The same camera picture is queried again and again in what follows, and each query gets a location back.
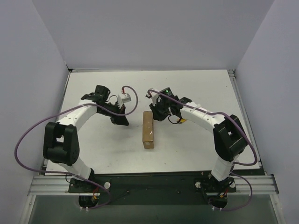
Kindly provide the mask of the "brown cardboard express box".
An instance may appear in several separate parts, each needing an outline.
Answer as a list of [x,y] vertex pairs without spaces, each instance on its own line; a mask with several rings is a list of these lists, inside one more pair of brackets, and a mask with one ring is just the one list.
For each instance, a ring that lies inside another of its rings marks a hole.
[[143,112],[142,142],[145,149],[154,148],[154,120],[152,111]]

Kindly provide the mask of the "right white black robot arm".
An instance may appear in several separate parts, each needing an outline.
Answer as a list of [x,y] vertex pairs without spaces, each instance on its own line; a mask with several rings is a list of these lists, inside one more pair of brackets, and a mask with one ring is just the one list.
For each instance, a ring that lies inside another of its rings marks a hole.
[[169,87],[162,91],[152,88],[147,92],[146,97],[151,99],[149,107],[153,112],[154,120],[163,121],[174,115],[179,118],[179,121],[191,121],[213,134],[218,158],[211,175],[219,182],[229,177],[234,163],[248,145],[244,138],[244,129],[237,116],[214,115],[189,98],[179,99]]

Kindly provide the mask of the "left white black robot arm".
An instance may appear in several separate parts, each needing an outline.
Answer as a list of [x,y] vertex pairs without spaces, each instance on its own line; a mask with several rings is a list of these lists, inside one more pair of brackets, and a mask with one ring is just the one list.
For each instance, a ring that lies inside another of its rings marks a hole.
[[108,102],[110,90],[97,85],[95,91],[85,94],[79,102],[80,107],[73,110],[58,122],[49,122],[45,127],[43,156],[45,159],[62,166],[74,177],[80,179],[79,186],[83,191],[94,190],[96,181],[94,171],[80,159],[78,131],[95,114],[110,117],[115,125],[128,126],[124,116],[125,103],[131,97],[124,90],[117,96],[117,101]]

